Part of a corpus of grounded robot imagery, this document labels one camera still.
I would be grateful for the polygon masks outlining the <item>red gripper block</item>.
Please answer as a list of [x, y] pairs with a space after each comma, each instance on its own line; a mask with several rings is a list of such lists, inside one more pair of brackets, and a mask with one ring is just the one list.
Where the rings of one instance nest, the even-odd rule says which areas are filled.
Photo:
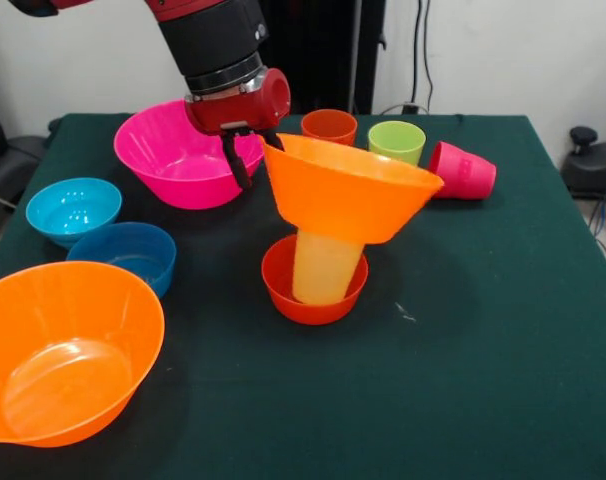
[[277, 68], [266, 67], [248, 82], [202, 97], [188, 95], [184, 100], [187, 118], [196, 130], [221, 135], [224, 156], [241, 189], [250, 189], [252, 181], [236, 152], [233, 130], [260, 130], [267, 145], [284, 151], [277, 132], [265, 129], [277, 127], [290, 107], [291, 92], [285, 75]]

